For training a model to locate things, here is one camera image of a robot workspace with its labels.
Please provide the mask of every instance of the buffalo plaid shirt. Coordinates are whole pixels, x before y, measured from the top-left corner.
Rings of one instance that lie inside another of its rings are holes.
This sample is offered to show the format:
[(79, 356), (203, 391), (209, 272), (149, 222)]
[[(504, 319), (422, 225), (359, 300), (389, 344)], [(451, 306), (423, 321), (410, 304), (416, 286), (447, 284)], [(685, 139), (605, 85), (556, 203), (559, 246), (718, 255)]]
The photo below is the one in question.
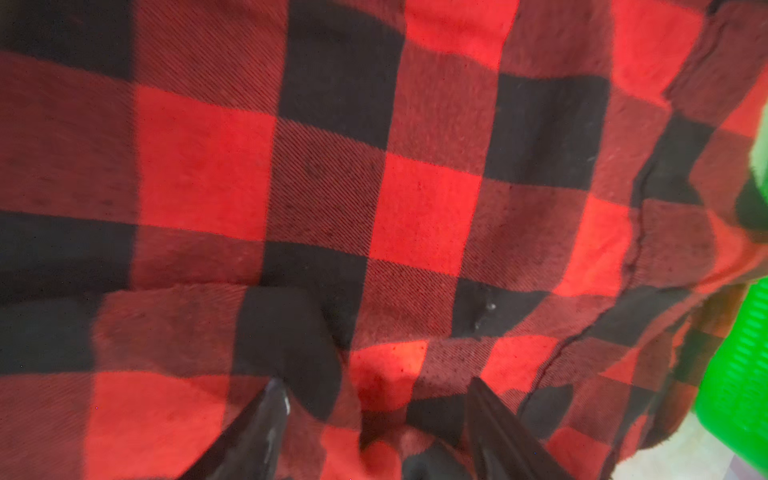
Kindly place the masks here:
[(768, 273), (764, 2), (27, 0), (2, 34), (2, 478), (174, 478), (269, 376), (280, 479), (470, 478), (473, 376), (607, 478), (742, 290), (690, 311)]

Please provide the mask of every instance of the flannel shirt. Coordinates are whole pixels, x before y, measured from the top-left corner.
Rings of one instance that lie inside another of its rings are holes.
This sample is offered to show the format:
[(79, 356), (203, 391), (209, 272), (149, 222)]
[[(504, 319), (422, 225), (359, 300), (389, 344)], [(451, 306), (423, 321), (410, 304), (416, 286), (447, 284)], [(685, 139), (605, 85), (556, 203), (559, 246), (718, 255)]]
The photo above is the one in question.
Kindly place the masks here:
[(691, 310), (768, 272), (765, 2), (10, 15), (2, 478), (174, 478), (268, 376), (280, 479), (470, 478), (473, 376), (607, 478), (676, 428), (742, 289)]

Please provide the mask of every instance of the black square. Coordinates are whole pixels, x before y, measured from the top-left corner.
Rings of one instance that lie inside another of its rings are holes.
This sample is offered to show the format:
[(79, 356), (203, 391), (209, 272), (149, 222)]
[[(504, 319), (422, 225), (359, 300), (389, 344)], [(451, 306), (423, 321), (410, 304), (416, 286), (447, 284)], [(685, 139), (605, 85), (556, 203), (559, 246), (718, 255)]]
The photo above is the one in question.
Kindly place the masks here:
[(92, 372), (91, 325), (101, 296), (0, 307), (0, 374)]
[(362, 12), (291, 2), (278, 115), (386, 150), (404, 41)]
[(487, 178), (589, 190), (610, 85), (601, 77), (501, 74)]
[(707, 362), (702, 359), (711, 359), (723, 339), (696, 329), (688, 330), (683, 341), (677, 366), (674, 369), (674, 378), (688, 385), (699, 386), (707, 371)]
[(3, 46), (68, 67), (132, 79), (131, 0), (24, 0)]
[(368, 260), (300, 243), (266, 242), (261, 285), (307, 290), (319, 304), (336, 345), (349, 349), (355, 334)]
[(136, 227), (0, 212), (0, 305), (128, 287)]
[(403, 459), (402, 478), (470, 480), (472, 477), (442, 443), (435, 442), (424, 452)]
[(571, 385), (535, 390), (518, 409), (518, 417), (536, 439), (549, 439), (565, 417), (573, 398)]
[(276, 376), (304, 408), (326, 421), (341, 388), (341, 365), (319, 305), (295, 288), (249, 288), (237, 316), (232, 370)]
[(736, 219), (739, 225), (751, 230), (748, 233), (753, 242), (768, 243), (768, 204), (751, 172), (736, 198)]
[(709, 125), (673, 114), (637, 175), (632, 206), (639, 207), (641, 198), (701, 205), (701, 198), (689, 177), (713, 132), (714, 128)]
[(639, 286), (619, 296), (588, 330), (594, 338), (618, 345), (635, 346), (648, 325), (690, 295), (683, 288)]
[(546, 296), (546, 292), (511, 292), (459, 278), (453, 301), (451, 336), (504, 336)]
[(640, 415), (643, 415), (648, 410), (650, 401), (653, 400), (655, 395), (656, 392), (653, 390), (643, 389), (639, 386), (631, 387), (627, 410), (624, 412), (624, 417), (621, 419), (621, 424), (616, 432), (614, 445), (621, 444), (632, 424), (640, 418)]
[(412, 400), (406, 423), (431, 433), (451, 446), (457, 446), (464, 429), (465, 394)]

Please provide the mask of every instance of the white surface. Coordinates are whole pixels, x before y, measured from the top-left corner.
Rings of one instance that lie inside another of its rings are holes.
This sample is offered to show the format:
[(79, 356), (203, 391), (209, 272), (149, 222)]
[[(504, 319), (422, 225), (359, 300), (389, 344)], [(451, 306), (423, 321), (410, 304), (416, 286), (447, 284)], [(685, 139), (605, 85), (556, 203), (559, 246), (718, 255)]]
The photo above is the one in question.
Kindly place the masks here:
[(689, 413), (666, 442), (649, 450), (640, 450), (620, 463), (613, 480), (723, 480), (733, 459), (733, 452), (720, 443)]

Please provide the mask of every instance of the green object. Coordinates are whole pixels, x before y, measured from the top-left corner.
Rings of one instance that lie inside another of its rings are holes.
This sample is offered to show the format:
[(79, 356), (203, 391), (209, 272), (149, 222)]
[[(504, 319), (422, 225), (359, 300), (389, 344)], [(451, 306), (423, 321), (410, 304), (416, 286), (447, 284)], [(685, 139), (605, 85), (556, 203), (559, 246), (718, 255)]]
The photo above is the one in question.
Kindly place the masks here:
[[(768, 106), (750, 167), (768, 200)], [(696, 414), (722, 443), (768, 476), (768, 277), (750, 287), (733, 330), (707, 367)]]

